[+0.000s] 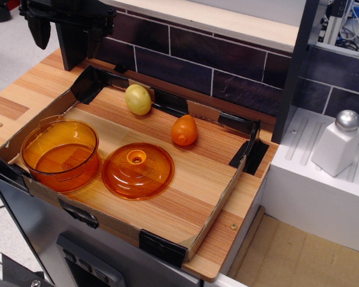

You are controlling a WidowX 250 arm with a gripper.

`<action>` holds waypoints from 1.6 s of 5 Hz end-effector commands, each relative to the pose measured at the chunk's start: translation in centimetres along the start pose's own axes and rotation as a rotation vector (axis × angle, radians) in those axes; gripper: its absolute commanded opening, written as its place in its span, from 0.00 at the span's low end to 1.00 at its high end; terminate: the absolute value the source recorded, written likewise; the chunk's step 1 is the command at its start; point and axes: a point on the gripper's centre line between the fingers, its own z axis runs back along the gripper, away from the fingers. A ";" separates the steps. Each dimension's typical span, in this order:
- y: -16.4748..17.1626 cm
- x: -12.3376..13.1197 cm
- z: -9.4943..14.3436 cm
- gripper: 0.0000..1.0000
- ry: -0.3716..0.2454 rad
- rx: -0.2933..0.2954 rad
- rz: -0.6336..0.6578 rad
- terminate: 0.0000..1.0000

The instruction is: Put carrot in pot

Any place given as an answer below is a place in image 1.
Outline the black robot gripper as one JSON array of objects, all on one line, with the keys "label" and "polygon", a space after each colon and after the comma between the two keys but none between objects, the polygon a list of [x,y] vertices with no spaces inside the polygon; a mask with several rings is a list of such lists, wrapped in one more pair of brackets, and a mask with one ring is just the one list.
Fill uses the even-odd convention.
[{"label": "black robot gripper", "polygon": [[87,57],[94,58],[101,45],[103,33],[113,33],[114,8],[101,1],[21,1],[20,15],[36,45],[45,50],[50,39],[50,23],[73,25],[87,31]]}]

